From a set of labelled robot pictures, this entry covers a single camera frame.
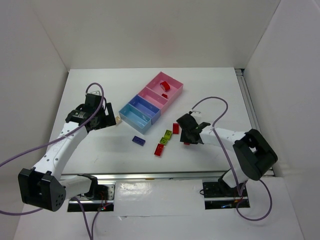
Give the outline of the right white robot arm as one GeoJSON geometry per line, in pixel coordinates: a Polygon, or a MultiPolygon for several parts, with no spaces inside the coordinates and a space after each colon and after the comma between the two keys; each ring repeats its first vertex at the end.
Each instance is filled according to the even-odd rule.
{"type": "Polygon", "coordinates": [[[230,189],[241,187],[246,181],[258,181],[278,161],[278,156],[263,135],[256,129],[247,132],[214,127],[208,122],[197,123],[192,113],[177,120],[181,127],[180,141],[188,144],[221,147],[232,151],[238,161],[220,178],[220,185],[230,189]]]}

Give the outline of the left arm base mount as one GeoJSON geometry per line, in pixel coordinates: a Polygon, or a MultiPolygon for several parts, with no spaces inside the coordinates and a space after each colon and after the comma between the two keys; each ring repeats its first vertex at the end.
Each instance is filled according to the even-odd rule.
{"type": "Polygon", "coordinates": [[[82,204],[85,212],[113,212],[116,185],[111,182],[99,184],[93,197],[84,194],[77,195],[76,198],[82,204]]]}

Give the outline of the red round flower lego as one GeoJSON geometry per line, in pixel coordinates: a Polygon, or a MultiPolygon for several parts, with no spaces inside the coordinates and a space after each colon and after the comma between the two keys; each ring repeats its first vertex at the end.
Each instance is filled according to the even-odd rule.
{"type": "Polygon", "coordinates": [[[168,92],[171,89],[170,85],[166,81],[162,81],[160,83],[160,87],[164,92],[168,92]]]}

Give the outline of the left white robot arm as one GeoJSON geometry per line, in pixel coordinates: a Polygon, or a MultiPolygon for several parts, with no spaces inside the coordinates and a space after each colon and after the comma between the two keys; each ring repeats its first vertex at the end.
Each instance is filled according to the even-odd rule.
{"type": "Polygon", "coordinates": [[[83,195],[93,199],[100,188],[98,179],[78,174],[62,180],[63,170],[74,151],[89,132],[116,125],[112,104],[100,95],[88,93],[85,102],[65,119],[57,141],[31,169],[22,169],[18,184],[22,202],[56,212],[64,201],[83,195]]]}

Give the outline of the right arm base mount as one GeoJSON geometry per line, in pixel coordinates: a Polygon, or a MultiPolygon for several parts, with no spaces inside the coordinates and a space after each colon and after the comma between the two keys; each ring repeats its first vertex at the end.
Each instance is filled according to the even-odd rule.
{"type": "Polygon", "coordinates": [[[204,197],[206,210],[235,209],[237,204],[239,208],[250,208],[246,189],[243,190],[242,195],[239,195],[236,187],[230,188],[218,181],[203,182],[199,194],[204,197]]]}

